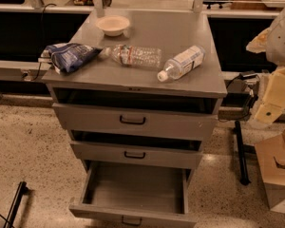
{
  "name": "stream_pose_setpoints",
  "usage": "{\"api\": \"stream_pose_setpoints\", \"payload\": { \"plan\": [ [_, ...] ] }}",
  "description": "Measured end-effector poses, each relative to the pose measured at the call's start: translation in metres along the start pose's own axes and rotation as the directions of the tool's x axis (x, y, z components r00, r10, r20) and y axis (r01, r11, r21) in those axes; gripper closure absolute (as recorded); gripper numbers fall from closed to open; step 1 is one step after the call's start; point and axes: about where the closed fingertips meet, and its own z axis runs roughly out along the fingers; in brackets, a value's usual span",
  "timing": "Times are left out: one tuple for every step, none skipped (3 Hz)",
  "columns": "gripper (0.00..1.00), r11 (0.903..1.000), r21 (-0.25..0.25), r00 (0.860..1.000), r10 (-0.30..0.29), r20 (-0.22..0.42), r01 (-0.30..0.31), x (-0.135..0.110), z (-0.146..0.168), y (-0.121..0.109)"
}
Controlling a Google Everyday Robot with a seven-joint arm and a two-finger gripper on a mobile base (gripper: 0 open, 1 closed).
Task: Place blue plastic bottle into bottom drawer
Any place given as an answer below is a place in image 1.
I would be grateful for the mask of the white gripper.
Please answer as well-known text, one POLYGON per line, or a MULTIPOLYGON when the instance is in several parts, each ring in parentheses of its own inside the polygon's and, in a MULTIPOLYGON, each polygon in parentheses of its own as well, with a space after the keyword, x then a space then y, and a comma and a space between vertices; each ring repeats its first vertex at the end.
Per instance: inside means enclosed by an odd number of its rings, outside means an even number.
MULTIPOLYGON (((267 38, 271 30, 264 29, 246 46, 253 53, 267 51, 267 38)), ((268 77, 264 95, 254 119, 261 124, 272 124, 285 110, 285 66, 278 66, 268 77)))

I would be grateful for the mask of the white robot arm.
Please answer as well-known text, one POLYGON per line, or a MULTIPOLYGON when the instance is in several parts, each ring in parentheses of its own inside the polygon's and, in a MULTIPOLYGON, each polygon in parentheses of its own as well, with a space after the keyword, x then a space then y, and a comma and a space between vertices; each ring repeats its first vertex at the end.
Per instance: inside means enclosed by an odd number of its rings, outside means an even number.
POLYGON ((253 113, 253 123, 272 124, 285 110, 285 8, 273 23, 246 46, 253 53, 264 52, 268 62, 276 69, 268 76, 262 99, 253 113))

